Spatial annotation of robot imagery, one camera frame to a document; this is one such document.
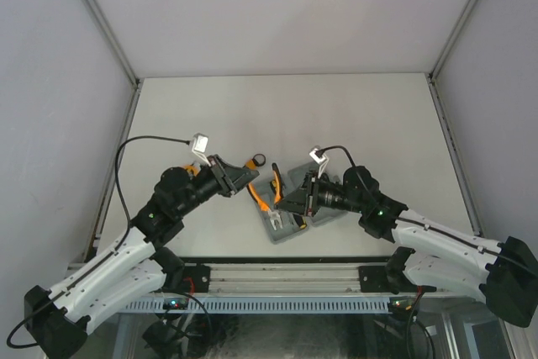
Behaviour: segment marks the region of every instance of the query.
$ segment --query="workbench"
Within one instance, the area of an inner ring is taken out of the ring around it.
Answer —
[[[341,74],[145,79],[129,137],[209,137],[208,154],[242,166],[267,157],[259,178],[309,162],[309,151],[344,145],[383,193],[430,219],[472,233],[462,193],[424,74]],[[329,152],[328,171],[349,166]],[[193,161],[185,145],[139,140],[125,150],[119,177],[131,216],[146,204],[160,175]],[[246,191],[214,197],[189,214],[168,247],[181,257],[375,257],[395,245],[376,240],[346,214],[274,245]],[[126,226],[114,192],[99,250]]]

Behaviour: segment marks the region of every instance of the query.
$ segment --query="robotic arm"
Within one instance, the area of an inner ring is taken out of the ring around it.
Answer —
[[[179,284],[183,262],[165,245],[183,229],[182,219],[213,195],[229,198],[259,175],[231,166],[218,155],[203,160],[207,165],[195,177],[181,167],[166,170],[126,233],[72,276],[49,290],[30,289],[24,296],[25,321],[8,341],[26,325],[48,357],[71,357],[89,334],[126,304]]]
[[[538,305],[538,261],[523,241],[500,243],[437,224],[381,193],[364,166],[352,163],[343,184],[334,183],[323,174],[323,150],[310,155],[319,171],[307,173],[277,209],[304,216],[320,207],[361,214],[359,225],[369,235],[402,246],[386,265],[394,293],[409,285],[443,288],[485,303],[511,324],[529,326]]]

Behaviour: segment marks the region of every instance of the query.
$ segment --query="black ring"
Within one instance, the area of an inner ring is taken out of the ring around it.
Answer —
[[[263,155],[262,153],[258,153],[252,157],[252,161],[254,161],[254,165],[256,167],[265,166],[266,164],[266,155]]]

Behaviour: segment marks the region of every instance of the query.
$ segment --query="orange-handled pliers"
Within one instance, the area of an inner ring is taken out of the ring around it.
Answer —
[[[250,160],[248,160],[248,162],[245,163],[245,167],[250,168],[251,170],[254,170],[257,167],[263,166],[265,163],[266,163],[266,157],[262,154],[258,154],[252,157]],[[277,203],[283,198],[282,177],[280,175],[280,171],[278,170],[278,166],[276,163],[272,163],[272,170],[273,170],[273,174],[275,175],[275,183],[276,183],[275,203]],[[269,220],[271,222],[272,228],[275,231],[277,230],[277,227],[282,229],[282,219],[280,217],[280,214],[277,211],[272,210],[271,207],[263,199],[261,199],[260,195],[254,188],[252,183],[248,185],[247,190],[249,194],[251,195],[252,199],[254,199],[254,201],[260,207],[260,210],[262,212],[267,213],[267,215],[269,216]]]

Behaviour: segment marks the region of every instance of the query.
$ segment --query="gray tray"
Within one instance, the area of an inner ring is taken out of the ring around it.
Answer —
[[[288,190],[288,192],[291,192],[293,189],[300,187],[301,184],[303,184],[304,176],[307,172],[311,170],[318,170],[318,168],[318,164],[315,161],[312,161],[310,163],[303,164],[302,166],[295,167],[287,172],[287,176],[289,177],[289,181],[293,187],[291,190]],[[331,176],[330,172],[327,172],[327,175],[331,181],[340,181],[338,176]],[[318,213],[313,218],[307,218],[306,222],[312,226],[321,226],[322,224],[329,223],[330,221],[338,219],[344,215],[345,212],[342,210],[319,208]]]
[[[282,193],[284,195],[287,195],[290,193],[294,188],[292,188],[289,184],[289,180],[286,178],[286,176],[282,177]],[[275,194],[271,190],[271,181],[274,179],[274,177],[271,178],[265,178],[263,180],[260,180],[258,182],[253,183],[254,188],[258,192],[258,195],[260,195],[261,199],[263,199],[266,203],[269,204],[269,206],[272,206],[275,202]],[[308,219],[306,220],[307,227],[304,229],[301,229],[300,226],[295,222],[295,219],[291,214],[288,212],[280,212],[280,219],[282,221],[282,228],[280,229],[277,227],[277,230],[275,231],[272,228],[271,221],[269,220],[269,215],[266,212],[262,212],[258,204],[254,201],[252,203],[256,206],[256,209],[258,211],[258,214],[260,214],[261,221],[263,222],[263,226],[266,228],[266,232],[269,235],[269,240],[273,242],[274,244],[282,243],[283,241],[289,240],[297,235],[301,235],[306,230],[309,229],[308,227]]]

